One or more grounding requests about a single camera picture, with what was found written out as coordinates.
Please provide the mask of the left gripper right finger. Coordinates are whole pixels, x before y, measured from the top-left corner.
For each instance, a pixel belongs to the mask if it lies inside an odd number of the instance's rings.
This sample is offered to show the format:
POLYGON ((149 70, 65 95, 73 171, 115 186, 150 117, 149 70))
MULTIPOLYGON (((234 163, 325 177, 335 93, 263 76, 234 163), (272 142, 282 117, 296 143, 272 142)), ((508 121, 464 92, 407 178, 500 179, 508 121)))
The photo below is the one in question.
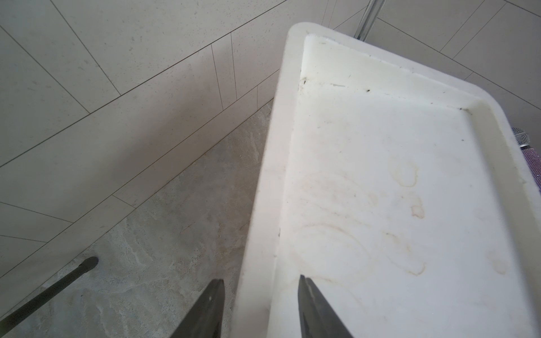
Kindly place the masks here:
POLYGON ((353 338, 311 278, 300 275, 297 294, 302 338, 353 338))

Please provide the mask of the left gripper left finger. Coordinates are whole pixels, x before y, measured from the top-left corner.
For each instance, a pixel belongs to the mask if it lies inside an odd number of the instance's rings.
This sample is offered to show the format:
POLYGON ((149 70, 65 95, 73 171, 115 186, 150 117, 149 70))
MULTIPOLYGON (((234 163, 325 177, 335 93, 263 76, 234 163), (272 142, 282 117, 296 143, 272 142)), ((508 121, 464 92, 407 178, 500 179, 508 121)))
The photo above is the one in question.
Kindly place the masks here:
POLYGON ((213 279, 170 337, 220 338, 224 306, 224 281, 213 279))

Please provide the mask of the white three-drawer cabinet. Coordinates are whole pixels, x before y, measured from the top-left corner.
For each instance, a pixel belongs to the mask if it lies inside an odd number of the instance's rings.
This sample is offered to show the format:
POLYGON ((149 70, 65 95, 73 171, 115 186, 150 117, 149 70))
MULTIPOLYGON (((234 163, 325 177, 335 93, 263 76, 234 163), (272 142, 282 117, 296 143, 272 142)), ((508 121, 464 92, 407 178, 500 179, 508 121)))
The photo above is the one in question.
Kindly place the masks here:
POLYGON ((301 275, 355 337, 539 337, 540 190, 500 105, 293 25, 231 336, 299 337, 301 275))

